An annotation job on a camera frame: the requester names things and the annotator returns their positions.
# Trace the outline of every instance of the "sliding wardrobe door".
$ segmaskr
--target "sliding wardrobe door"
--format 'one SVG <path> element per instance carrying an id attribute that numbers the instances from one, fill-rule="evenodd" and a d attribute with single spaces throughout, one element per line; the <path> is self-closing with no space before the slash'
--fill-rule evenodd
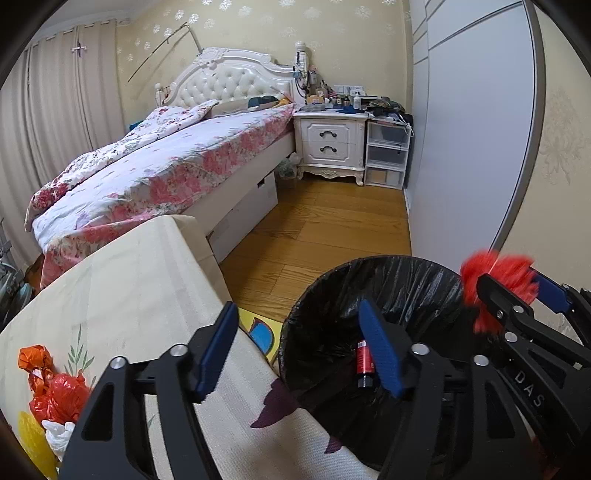
<path id="1" fill-rule="evenodd" d="M 405 191 L 407 206 L 412 209 L 414 192 L 417 188 L 418 172 L 421 169 L 425 129 L 427 127 L 427 101 L 429 97 L 429 59 L 425 58 L 414 65 L 413 117 L 414 143 Z"/>
<path id="2" fill-rule="evenodd" d="M 523 4 L 431 47 L 428 61 L 426 135 L 410 209 L 413 255 L 458 271 L 475 250 L 491 247 L 524 164 L 535 79 Z"/>

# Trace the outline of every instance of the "pillow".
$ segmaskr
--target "pillow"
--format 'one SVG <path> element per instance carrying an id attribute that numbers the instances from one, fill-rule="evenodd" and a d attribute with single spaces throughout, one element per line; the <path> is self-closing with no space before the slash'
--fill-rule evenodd
<path id="1" fill-rule="evenodd" d="M 209 111 L 204 119 L 216 118 L 218 116 L 236 115 L 237 113 L 258 112 L 259 110 L 273 108 L 279 103 L 279 101 L 275 98 L 275 102 L 263 103 L 262 105 L 249 108 L 248 102 L 251 99 L 252 98 L 241 98 L 240 100 L 218 103 Z"/>

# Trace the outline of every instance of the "white plastic bag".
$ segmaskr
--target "white plastic bag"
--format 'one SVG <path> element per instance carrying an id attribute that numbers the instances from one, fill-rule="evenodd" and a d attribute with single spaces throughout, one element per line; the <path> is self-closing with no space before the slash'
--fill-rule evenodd
<path id="1" fill-rule="evenodd" d="M 76 424 L 67 421 L 66 425 L 62 425 L 54 421 L 43 420 L 41 425 L 45 429 L 45 438 L 47 439 L 49 448 L 61 462 L 64 459 L 66 447 Z"/>

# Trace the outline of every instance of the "wallpaper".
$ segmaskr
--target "wallpaper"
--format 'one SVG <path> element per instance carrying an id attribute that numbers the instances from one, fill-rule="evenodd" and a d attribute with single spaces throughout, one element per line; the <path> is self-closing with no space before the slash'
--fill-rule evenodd
<path id="1" fill-rule="evenodd" d="M 244 48 L 291 64 L 304 41 L 329 85 L 363 85 L 406 104 L 408 0 L 163 0 L 117 32 L 119 88 L 127 124 L 155 108 L 154 84 L 169 85 L 194 59 L 189 22 L 203 48 Z"/>
<path id="2" fill-rule="evenodd" d="M 504 252 L 523 252 L 554 281 L 591 289 L 591 77 L 552 20 L 538 10 L 546 60 L 546 108 L 538 158 Z M 536 318 L 568 334 L 541 303 Z"/>

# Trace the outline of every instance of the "white storage box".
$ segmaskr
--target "white storage box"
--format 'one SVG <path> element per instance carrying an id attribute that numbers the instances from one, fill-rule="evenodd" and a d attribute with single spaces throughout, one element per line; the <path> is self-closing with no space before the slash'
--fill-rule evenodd
<path id="1" fill-rule="evenodd" d="M 372 167 L 366 167 L 365 169 L 365 185 L 402 190 L 403 183 L 403 171 L 383 170 L 381 168 Z"/>
<path id="2" fill-rule="evenodd" d="M 406 170 L 408 150 L 368 145 L 366 163 L 369 166 Z"/>
<path id="3" fill-rule="evenodd" d="M 269 173 L 219 222 L 209 235 L 217 263 L 229 253 L 277 205 L 275 174 Z"/>
<path id="4" fill-rule="evenodd" d="M 402 125 L 394 123 L 385 125 L 370 121 L 368 122 L 368 143 L 408 150 L 410 135 Z"/>

